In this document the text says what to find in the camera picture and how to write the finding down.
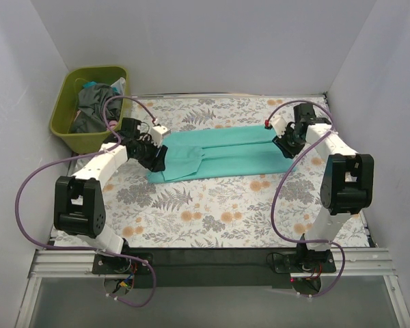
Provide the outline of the teal t shirt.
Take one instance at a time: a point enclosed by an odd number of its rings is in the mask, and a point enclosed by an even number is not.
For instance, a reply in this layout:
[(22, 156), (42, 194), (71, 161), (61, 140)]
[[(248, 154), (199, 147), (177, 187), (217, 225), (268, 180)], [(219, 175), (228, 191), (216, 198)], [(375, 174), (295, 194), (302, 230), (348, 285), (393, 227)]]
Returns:
[(284, 173), (292, 160), (272, 142), (275, 136), (262, 126), (172, 133), (163, 143), (168, 147), (165, 170), (148, 173), (148, 182)]

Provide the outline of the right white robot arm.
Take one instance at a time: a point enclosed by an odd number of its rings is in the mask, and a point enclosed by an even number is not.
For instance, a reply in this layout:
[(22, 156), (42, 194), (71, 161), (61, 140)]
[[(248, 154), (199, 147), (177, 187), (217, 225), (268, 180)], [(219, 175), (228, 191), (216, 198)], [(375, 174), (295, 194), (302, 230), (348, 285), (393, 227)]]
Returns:
[(292, 100), (294, 119), (287, 122), (273, 111), (264, 126), (273, 130), (273, 143), (296, 167), (308, 152), (314, 150), (325, 161), (320, 185), (322, 207), (311, 227), (295, 241), (296, 265), (302, 271), (314, 270), (320, 264), (342, 226), (372, 203), (374, 158), (348, 146), (339, 136), (331, 114), (308, 100)]

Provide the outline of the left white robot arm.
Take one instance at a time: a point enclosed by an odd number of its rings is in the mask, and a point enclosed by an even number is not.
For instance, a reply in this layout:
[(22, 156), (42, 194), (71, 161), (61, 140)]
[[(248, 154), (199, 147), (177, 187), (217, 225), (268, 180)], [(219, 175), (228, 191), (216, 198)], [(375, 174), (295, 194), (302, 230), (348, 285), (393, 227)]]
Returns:
[(141, 130), (143, 124), (124, 118), (121, 129), (103, 141), (97, 155), (75, 174), (62, 176), (55, 183), (55, 229), (76, 236), (95, 249), (111, 252), (108, 265), (116, 273), (127, 272), (132, 258), (123, 251), (125, 240), (106, 224), (103, 188), (130, 159), (150, 172), (165, 170), (168, 147), (163, 140), (171, 131), (157, 124), (145, 133)]

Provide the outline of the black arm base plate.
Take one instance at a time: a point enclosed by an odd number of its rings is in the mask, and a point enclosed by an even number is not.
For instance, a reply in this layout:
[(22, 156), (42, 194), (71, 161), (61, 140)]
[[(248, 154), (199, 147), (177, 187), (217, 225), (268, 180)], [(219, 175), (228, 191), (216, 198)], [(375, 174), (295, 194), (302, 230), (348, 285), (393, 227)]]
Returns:
[(130, 248), (125, 251), (149, 263), (96, 255), (92, 273), (135, 274), (136, 288), (272, 286), (290, 288), (292, 274), (316, 277), (335, 273), (330, 251), (316, 255), (298, 248)]

